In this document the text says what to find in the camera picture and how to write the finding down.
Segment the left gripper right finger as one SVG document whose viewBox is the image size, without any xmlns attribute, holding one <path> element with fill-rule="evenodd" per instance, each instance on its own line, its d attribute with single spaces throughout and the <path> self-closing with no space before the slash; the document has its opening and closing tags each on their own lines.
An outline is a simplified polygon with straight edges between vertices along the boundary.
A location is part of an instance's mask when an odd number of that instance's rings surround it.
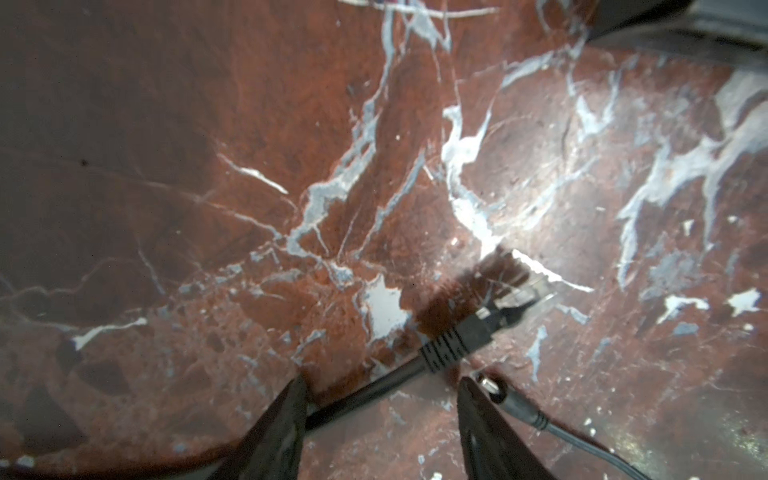
<svg viewBox="0 0 768 480">
<path fill-rule="evenodd" d="M 469 479 L 540 479 L 555 476 L 537 459 L 502 413 L 540 427 L 543 414 L 499 380 L 463 377 L 457 412 L 466 475 Z"/>
</svg>

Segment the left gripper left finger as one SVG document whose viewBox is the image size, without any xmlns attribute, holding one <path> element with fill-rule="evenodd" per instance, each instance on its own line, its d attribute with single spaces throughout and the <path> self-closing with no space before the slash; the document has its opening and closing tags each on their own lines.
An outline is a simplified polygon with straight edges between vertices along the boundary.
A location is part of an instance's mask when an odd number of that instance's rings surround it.
<svg viewBox="0 0 768 480">
<path fill-rule="evenodd" d="M 296 480 L 306 432 L 307 401 L 306 382 L 298 376 L 208 479 Z"/>
</svg>

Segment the black network switch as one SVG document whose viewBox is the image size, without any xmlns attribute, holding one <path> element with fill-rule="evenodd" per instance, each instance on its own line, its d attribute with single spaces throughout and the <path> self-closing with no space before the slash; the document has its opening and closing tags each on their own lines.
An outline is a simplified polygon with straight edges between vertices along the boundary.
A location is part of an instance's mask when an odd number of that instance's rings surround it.
<svg viewBox="0 0 768 480">
<path fill-rule="evenodd" d="M 588 41 L 765 68 L 767 3 L 600 1 Z"/>
</svg>

